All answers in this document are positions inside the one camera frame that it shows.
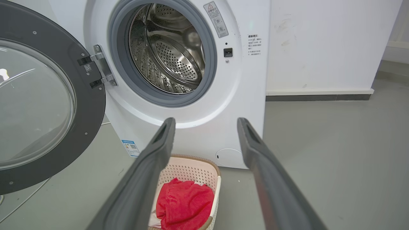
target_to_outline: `laundry basket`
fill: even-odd
[[[186,155],[172,155],[168,165],[159,175],[157,186],[168,183],[174,178],[180,181],[192,180],[204,183],[209,186],[214,193],[214,200],[210,211],[210,216],[206,223],[199,230],[212,230],[216,220],[217,208],[219,205],[219,192],[221,176],[220,170],[213,162]],[[158,230],[159,228],[148,227],[148,230]]]

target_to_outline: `red towel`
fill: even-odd
[[[214,194],[207,185],[177,178],[163,184],[156,203],[156,216],[164,230],[197,230],[210,216]]]

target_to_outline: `sticker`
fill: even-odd
[[[91,68],[91,66],[90,66],[89,64],[88,64],[88,65],[84,65],[84,68],[85,68],[85,70],[87,71],[87,73],[92,71],[92,68]]]
[[[124,144],[126,150],[128,151],[129,155],[131,157],[138,157],[140,152],[138,148],[135,145],[135,142],[131,140],[122,140],[122,143]]]
[[[219,38],[229,35],[227,31],[226,24],[223,21],[222,16],[220,15],[219,10],[214,2],[207,3],[203,6],[209,15],[211,21],[213,22],[214,28],[217,31]]]
[[[248,56],[261,55],[261,38],[258,34],[248,34]]]

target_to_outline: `front-loading washing machine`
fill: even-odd
[[[130,157],[174,117],[173,153],[246,168],[236,121],[263,133],[270,0],[14,2],[0,0],[0,194],[67,167],[104,113]]]

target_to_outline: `washing machine door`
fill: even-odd
[[[105,90],[92,57],[67,31],[0,0],[0,194],[37,184],[92,142]]]

